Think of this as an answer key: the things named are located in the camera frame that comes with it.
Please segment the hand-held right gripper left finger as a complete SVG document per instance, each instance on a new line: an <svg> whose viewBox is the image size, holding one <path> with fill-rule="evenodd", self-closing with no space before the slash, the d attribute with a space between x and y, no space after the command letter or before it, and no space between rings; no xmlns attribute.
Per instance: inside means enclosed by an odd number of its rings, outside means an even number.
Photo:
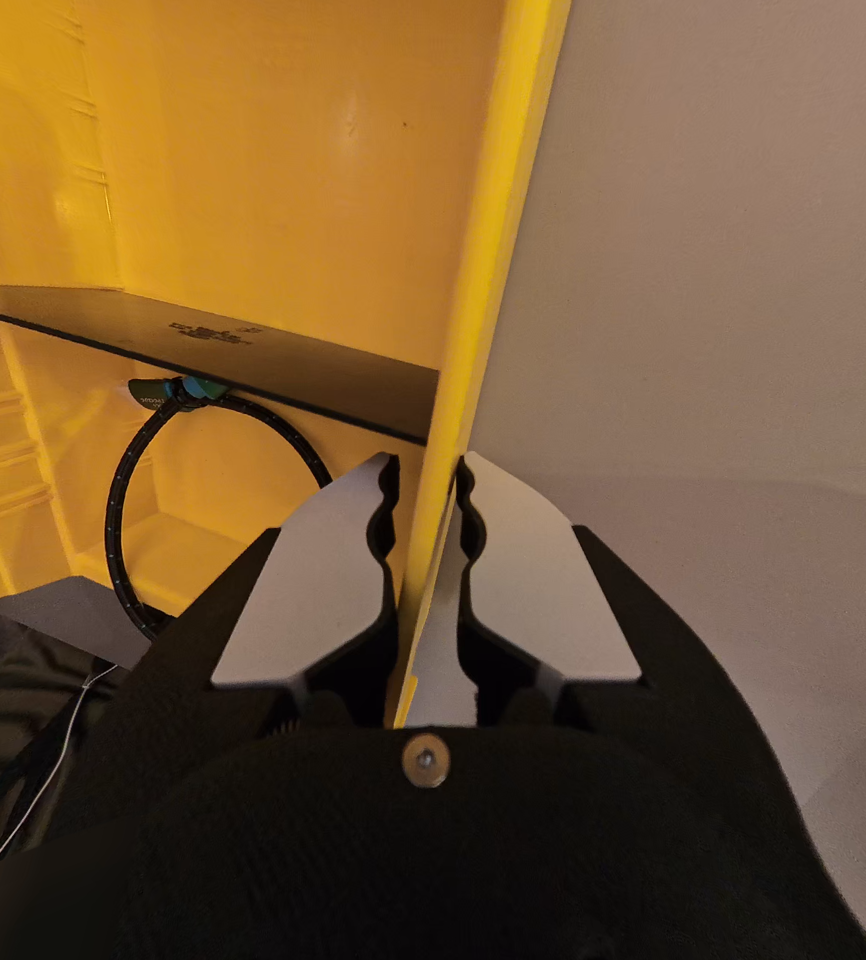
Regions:
<svg viewBox="0 0 866 960"><path fill-rule="evenodd" d="M338 690L346 665L398 655L389 556L399 458L381 452L321 488L283 523L210 678L218 690Z"/></svg>

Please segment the yellow plastic bin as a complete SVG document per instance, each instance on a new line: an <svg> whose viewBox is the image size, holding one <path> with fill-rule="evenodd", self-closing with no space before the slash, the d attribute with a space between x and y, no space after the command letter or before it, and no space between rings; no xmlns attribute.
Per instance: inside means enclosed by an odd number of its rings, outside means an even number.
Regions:
<svg viewBox="0 0 866 960"><path fill-rule="evenodd" d="M449 474L570 2L0 2L0 285L123 291L439 373L426 445L244 390L333 476L401 463L403 716ZM110 587L103 513L178 375L0 321L0 598Z"/></svg>

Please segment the black bin divider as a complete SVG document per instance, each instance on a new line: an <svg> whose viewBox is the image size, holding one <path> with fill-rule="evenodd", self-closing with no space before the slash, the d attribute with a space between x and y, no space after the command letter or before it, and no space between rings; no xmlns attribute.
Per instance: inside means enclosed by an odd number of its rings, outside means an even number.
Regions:
<svg viewBox="0 0 866 960"><path fill-rule="evenodd" d="M425 446L426 366L123 291L0 285L0 322Z"/></svg>

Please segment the person's olive shirt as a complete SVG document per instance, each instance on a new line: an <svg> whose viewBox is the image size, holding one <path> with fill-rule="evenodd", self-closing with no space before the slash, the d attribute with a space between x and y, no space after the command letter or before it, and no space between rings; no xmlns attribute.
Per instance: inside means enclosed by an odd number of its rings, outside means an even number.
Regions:
<svg viewBox="0 0 866 960"><path fill-rule="evenodd" d="M0 862L39 846L128 670L0 615Z"/></svg>

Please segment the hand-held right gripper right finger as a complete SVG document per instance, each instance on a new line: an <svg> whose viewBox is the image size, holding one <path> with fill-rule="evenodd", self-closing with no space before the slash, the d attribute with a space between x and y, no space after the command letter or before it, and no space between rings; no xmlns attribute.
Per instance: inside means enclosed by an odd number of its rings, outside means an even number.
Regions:
<svg viewBox="0 0 866 960"><path fill-rule="evenodd" d="M456 470L465 558L457 651L481 702L583 683L634 684L642 668L570 520L544 495L468 452Z"/></svg>

